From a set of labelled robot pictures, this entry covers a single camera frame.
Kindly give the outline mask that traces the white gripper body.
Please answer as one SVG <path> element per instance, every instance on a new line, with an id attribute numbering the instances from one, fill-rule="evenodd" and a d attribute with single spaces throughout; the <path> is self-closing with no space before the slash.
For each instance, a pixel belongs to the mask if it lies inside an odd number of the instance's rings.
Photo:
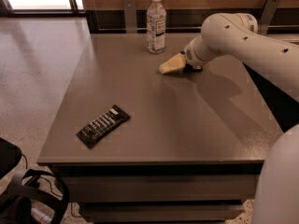
<path id="1" fill-rule="evenodd" d="M 211 49 L 199 35 L 184 48 L 186 64 L 196 67 L 203 67 L 205 64 L 220 57 L 221 53 Z"/>

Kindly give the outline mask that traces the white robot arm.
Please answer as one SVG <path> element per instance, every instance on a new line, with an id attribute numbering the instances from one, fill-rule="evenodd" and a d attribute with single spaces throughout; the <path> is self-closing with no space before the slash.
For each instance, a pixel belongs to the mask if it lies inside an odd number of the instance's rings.
<path id="1" fill-rule="evenodd" d="M 232 55 L 299 101 L 299 47 L 257 33 L 248 13 L 207 17 L 201 34 L 160 65 L 162 74 L 194 69 Z M 254 198 L 252 224 L 299 224 L 299 125 L 280 136 L 263 163 Z"/>

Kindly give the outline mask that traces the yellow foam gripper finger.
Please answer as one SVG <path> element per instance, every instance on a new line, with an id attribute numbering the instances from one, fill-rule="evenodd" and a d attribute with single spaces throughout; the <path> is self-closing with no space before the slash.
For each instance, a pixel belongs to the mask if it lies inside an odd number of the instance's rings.
<path id="1" fill-rule="evenodd" d="M 186 65 L 184 56 L 181 53 L 176 54 L 174 57 L 161 64 L 159 71 L 161 74 L 174 74 L 181 72 Z"/>

